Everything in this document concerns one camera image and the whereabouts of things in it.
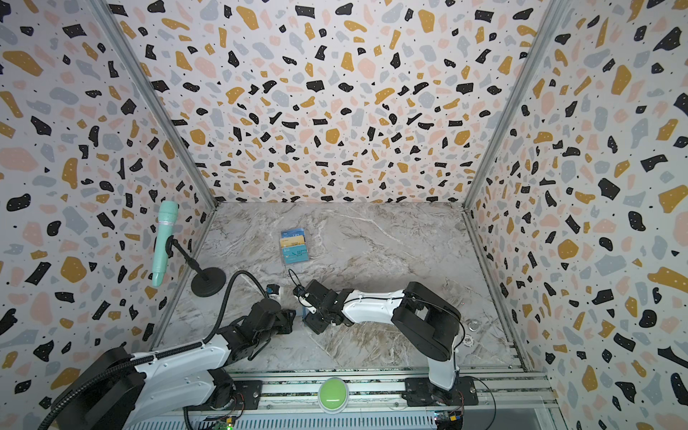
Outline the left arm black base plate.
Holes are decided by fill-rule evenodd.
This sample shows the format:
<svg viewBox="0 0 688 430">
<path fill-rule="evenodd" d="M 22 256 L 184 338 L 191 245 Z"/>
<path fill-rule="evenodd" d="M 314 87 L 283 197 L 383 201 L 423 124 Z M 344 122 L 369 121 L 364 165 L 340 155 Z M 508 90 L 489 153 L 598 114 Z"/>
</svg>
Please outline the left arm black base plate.
<svg viewBox="0 0 688 430">
<path fill-rule="evenodd" d="M 225 383 L 217 388 L 211 397 L 197 406 L 190 406 L 190 411 L 209 411 L 211 413 L 229 414 L 257 410 L 262 397 L 263 382 L 259 380 L 239 380 Z"/>
</svg>

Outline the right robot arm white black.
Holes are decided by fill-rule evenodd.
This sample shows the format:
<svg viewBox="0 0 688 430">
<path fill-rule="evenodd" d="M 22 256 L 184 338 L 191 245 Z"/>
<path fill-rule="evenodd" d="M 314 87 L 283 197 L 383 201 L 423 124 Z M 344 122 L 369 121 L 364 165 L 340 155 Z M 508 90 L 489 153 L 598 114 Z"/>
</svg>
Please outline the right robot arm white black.
<svg viewBox="0 0 688 430">
<path fill-rule="evenodd" d="M 335 291 L 318 281 L 297 285 L 293 294 L 307 310 L 305 324 L 321 334 L 335 325 L 388 324 L 428 361 L 428 379 L 434 387 L 449 392 L 457 376 L 455 350 L 464 340 L 460 312 L 419 282 L 404 290 L 367 293 L 361 290 Z"/>
</svg>

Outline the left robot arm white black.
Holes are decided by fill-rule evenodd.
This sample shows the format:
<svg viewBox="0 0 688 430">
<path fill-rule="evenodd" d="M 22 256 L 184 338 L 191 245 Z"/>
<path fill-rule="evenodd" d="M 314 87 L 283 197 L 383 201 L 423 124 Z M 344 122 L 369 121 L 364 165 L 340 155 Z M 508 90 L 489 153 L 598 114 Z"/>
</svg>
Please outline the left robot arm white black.
<svg viewBox="0 0 688 430">
<path fill-rule="evenodd" d="M 225 368 L 291 333 L 295 317 L 264 298 L 209 340 L 148 353 L 110 349 L 55 399 L 39 428 L 126 429 L 172 410 L 229 402 L 235 383 Z"/>
</svg>

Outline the green push button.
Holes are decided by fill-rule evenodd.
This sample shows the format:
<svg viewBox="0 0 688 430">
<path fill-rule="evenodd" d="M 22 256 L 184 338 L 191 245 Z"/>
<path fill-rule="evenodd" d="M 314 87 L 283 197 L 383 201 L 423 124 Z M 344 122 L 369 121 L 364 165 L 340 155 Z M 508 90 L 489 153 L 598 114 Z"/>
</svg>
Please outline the green push button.
<svg viewBox="0 0 688 430">
<path fill-rule="evenodd" d="M 337 414 L 345 410 L 349 403 L 349 387 L 342 379 L 332 377 L 324 381 L 318 391 L 317 401 L 321 410 Z"/>
</svg>

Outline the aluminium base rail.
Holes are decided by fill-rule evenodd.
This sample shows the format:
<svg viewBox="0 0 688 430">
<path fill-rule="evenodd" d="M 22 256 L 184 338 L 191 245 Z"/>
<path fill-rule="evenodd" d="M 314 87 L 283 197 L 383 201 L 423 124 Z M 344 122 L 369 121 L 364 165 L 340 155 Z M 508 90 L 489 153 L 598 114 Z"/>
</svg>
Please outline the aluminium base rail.
<svg viewBox="0 0 688 430">
<path fill-rule="evenodd" d="M 249 414 L 411 412 L 412 410 L 557 409 L 548 378 L 519 369 L 467 367 L 444 391 L 421 368 L 234 372 Z"/>
</svg>

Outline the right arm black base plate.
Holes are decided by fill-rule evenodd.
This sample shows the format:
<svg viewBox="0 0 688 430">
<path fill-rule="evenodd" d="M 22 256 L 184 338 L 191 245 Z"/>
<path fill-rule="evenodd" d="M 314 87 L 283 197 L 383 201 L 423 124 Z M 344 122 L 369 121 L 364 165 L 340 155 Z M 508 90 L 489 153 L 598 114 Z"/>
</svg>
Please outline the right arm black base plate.
<svg viewBox="0 0 688 430">
<path fill-rule="evenodd" d="M 433 385 L 427 377 L 407 378 L 401 397 L 410 407 L 478 405 L 477 389 L 469 376 L 457 377 L 448 391 Z"/>
</svg>

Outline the clear box with cards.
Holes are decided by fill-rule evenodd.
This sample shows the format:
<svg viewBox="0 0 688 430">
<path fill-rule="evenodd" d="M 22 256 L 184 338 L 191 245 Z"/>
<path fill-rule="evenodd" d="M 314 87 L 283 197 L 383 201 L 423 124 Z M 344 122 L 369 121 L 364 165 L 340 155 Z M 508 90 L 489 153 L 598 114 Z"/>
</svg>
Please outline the clear box with cards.
<svg viewBox="0 0 688 430">
<path fill-rule="evenodd" d="M 304 263 L 309 260 L 304 229 L 285 230 L 281 232 L 279 237 L 279 247 L 285 264 Z"/>
</svg>

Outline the mint green microphone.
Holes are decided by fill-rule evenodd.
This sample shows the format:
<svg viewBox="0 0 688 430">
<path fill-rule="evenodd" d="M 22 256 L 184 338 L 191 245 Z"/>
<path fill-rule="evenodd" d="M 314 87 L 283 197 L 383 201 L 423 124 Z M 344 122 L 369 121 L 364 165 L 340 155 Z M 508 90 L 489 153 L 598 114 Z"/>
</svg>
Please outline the mint green microphone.
<svg viewBox="0 0 688 430">
<path fill-rule="evenodd" d="M 176 202 L 166 200 L 161 204 L 158 214 L 156 244 L 152 260 L 152 286 L 159 288 L 163 283 L 168 268 L 168 240 L 174 236 L 179 206 Z"/>
</svg>

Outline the blue leather card holder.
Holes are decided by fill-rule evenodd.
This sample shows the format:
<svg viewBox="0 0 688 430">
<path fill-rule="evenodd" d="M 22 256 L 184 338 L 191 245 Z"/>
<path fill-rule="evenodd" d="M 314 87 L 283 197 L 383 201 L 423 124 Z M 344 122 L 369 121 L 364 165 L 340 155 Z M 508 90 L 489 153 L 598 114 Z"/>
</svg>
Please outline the blue leather card holder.
<svg viewBox="0 0 688 430">
<path fill-rule="evenodd" d="M 311 314 L 310 309 L 306 307 L 302 307 L 296 310 L 297 312 L 297 317 L 300 317 L 302 319 L 306 318 L 308 315 Z"/>
</svg>

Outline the black microphone stand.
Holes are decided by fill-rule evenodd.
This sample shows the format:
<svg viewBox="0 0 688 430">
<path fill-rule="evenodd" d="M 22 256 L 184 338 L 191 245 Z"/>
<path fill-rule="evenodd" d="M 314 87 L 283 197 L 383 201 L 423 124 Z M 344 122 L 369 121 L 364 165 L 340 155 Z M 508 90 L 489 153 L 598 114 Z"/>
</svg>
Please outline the black microphone stand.
<svg viewBox="0 0 688 430">
<path fill-rule="evenodd" d="M 211 297 L 220 292 L 227 281 L 225 272 L 217 267 L 202 269 L 199 263 L 189 255 L 182 245 L 171 236 L 165 245 L 168 257 L 173 254 L 173 249 L 177 249 L 184 257 L 188 267 L 195 273 L 191 282 L 191 290 L 197 297 Z"/>
</svg>

